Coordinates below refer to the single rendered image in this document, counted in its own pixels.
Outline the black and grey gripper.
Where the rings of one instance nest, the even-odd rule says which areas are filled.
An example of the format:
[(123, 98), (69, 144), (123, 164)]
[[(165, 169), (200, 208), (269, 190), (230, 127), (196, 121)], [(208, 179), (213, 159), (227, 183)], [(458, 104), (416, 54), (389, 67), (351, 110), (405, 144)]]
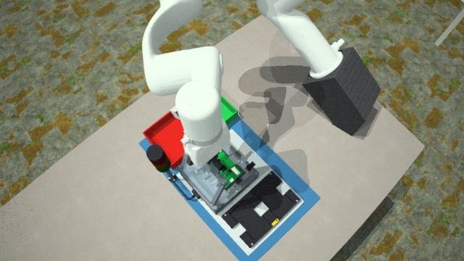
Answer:
[(196, 146), (196, 145), (193, 145), (192, 143), (188, 143), (185, 146), (183, 145), (184, 151), (186, 155), (188, 155), (186, 163), (189, 166), (195, 164), (197, 167), (201, 167), (202, 165), (206, 163), (210, 165), (211, 159), (213, 157), (218, 158), (218, 153), (229, 144), (231, 140), (230, 131), (223, 118), (222, 118), (222, 121), (223, 121), (222, 135), (218, 139), (218, 141), (216, 141), (214, 144), (210, 146)]

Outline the red bin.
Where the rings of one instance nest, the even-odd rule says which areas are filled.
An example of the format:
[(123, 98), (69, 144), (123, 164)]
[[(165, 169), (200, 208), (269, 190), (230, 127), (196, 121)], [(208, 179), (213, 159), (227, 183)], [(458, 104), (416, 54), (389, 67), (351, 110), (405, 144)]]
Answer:
[(163, 148), (173, 170), (182, 163), (185, 152), (181, 142), (183, 126), (181, 120), (175, 118), (171, 111), (147, 128), (143, 134), (152, 145), (157, 144)]

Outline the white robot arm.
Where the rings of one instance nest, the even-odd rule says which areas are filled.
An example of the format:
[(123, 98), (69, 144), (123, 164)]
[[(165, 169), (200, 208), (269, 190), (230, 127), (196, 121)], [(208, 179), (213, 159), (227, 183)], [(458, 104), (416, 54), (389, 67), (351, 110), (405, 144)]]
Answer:
[[(260, 13), (271, 21), (311, 68), (310, 76), (322, 78), (341, 63), (343, 39), (331, 46), (303, 12), (294, 9), (305, 0), (257, 0)], [(223, 56), (213, 46), (158, 55), (164, 39), (194, 19), (202, 0), (160, 0), (142, 41), (144, 72), (149, 90), (158, 96), (177, 94), (170, 110), (181, 120), (185, 146), (210, 146), (221, 137), (223, 121), (221, 86)]]

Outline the green circuit board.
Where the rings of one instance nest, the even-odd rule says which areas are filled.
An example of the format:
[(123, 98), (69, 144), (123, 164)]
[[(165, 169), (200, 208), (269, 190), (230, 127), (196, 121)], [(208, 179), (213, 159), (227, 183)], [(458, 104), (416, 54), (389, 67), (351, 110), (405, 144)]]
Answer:
[(231, 159), (221, 150), (217, 158), (224, 166), (220, 173), (228, 180), (225, 188), (233, 183), (243, 172), (231, 161)]

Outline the green bin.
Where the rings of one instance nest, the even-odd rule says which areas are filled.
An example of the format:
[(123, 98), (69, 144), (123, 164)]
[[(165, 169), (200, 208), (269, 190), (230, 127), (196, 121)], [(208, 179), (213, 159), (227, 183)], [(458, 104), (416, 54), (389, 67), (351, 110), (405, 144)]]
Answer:
[(221, 111), (222, 118), (228, 125), (238, 117), (238, 110), (236, 110), (222, 95), (221, 95)]

